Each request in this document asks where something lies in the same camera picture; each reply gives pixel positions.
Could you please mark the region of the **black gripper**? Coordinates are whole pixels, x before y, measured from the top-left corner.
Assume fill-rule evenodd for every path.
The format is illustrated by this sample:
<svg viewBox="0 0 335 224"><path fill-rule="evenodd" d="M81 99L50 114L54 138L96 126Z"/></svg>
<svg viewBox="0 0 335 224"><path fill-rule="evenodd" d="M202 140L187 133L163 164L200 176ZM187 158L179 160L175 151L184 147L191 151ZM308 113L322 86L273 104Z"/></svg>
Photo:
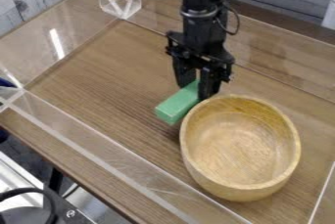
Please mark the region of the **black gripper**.
<svg viewBox="0 0 335 224"><path fill-rule="evenodd" d="M166 53L172 58L176 84L186 87L195 80L199 71L198 99L210 98L217 92L221 81L227 82L231 75L234 57L223 47L227 30L227 12L213 11L195 14L180 12L183 31L166 33Z"/></svg>

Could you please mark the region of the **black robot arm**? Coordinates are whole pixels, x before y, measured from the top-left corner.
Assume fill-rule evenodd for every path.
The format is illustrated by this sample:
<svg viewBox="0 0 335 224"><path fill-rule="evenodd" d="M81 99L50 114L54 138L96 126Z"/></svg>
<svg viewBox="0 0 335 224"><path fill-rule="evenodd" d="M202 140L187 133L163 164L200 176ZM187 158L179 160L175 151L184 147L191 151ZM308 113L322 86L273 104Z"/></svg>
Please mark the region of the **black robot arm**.
<svg viewBox="0 0 335 224"><path fill-rule="evenodd" d="M176 84L184 88L198 80L199 101L218 93L222 82L230 81L234 57L225 49L227 14L234 12L226 0L182 0L183 30L166 33L166 53L172 59Z"/></svg>

